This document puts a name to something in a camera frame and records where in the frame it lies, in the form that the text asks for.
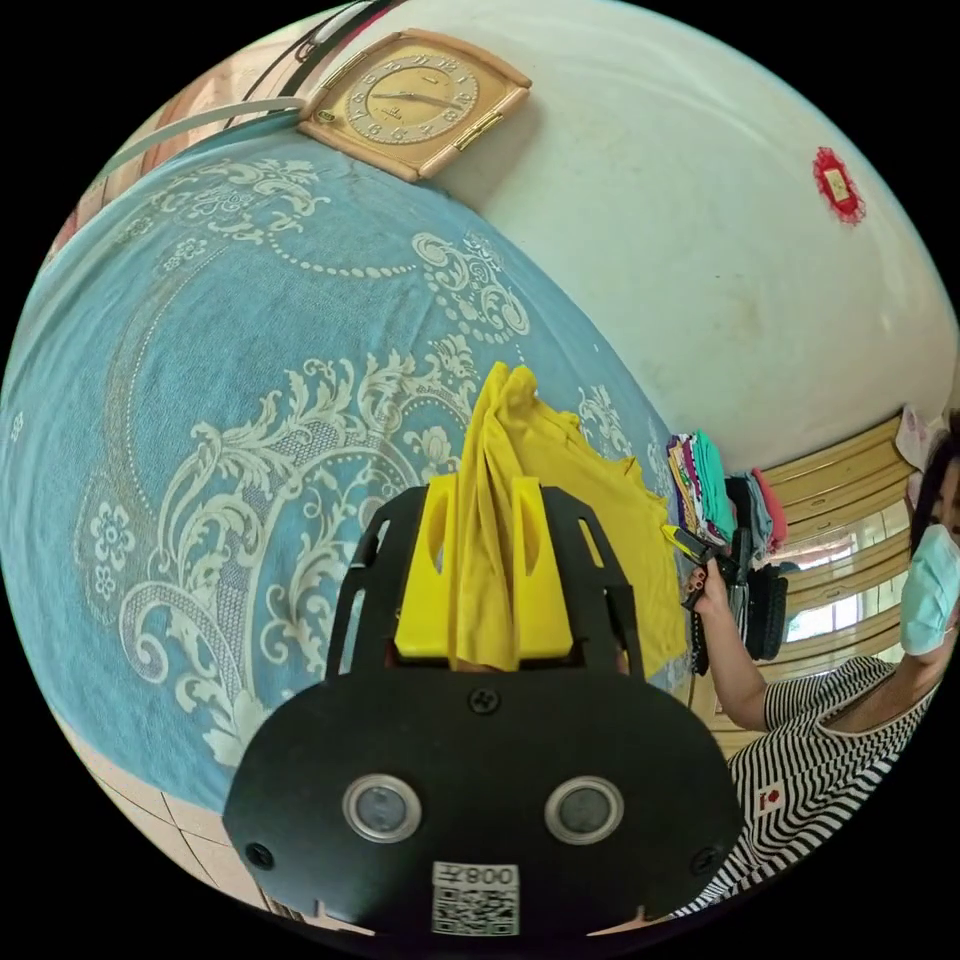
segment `clock face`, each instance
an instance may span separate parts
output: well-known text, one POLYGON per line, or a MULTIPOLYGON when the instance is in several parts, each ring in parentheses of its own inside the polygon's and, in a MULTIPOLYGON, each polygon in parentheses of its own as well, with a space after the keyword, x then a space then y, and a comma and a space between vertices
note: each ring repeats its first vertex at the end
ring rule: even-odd
POLYGON ((353 85, 347 119, 376 143, 422 143, 463 123, 477 95, 477 78, 452 57, 397 57, 372 67, 353 85))

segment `clock hand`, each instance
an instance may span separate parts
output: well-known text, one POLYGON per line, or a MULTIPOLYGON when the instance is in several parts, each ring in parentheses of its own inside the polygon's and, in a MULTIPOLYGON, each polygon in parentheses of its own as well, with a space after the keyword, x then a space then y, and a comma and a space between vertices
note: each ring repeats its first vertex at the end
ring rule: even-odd
POLYGON ((453 103, 450 100, 440 100, 437 97, 430 97, 423 93, 406 93, 400 91, 398 93, 374 93, 372 96, 375 100, 421 100, 423 103, 430 103, 435 107, 454 107, 457 110, 463 109, 458 103, 453 103))

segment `green cloth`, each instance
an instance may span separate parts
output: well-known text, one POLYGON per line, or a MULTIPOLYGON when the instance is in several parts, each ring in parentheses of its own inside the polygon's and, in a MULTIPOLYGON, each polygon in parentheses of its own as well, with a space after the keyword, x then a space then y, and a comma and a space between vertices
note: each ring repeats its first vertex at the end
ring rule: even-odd
POLYGON ((736 523, 727 497, 726 474, 720 451, 713 441, 698 430, 693 441, 693 465, 697 468, 700 480, 700 499, 703 503, 703 515, 727 540, 733 539, 736 523))

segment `face mask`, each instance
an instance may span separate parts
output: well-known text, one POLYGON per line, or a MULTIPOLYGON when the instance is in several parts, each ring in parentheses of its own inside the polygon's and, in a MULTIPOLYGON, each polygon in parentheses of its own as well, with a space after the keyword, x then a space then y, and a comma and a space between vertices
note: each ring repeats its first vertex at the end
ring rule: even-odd
POLYGON ((943 643, 960 596, 960 547, 947 528, 928 527, 900 597, 900 645, 919 657, 943 643))

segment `black hair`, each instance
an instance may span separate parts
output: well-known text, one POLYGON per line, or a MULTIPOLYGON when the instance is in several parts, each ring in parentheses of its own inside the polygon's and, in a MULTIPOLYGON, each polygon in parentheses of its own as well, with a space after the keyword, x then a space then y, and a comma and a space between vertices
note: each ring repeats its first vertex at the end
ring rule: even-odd
POLYGON ((913 514, 910 525, 910 556, 912 557, 920 546, 924 531, 930 526, 933 508, 940 496, 940 487, 947 468, 954 460, 960 460, 960 408, 951 410, 947 418, 949 428, 944 430, 934 441, 927 460, 927 469, 923 473, 923 482, 920 484, 920 495, 917 497, 917 509, 913 514))

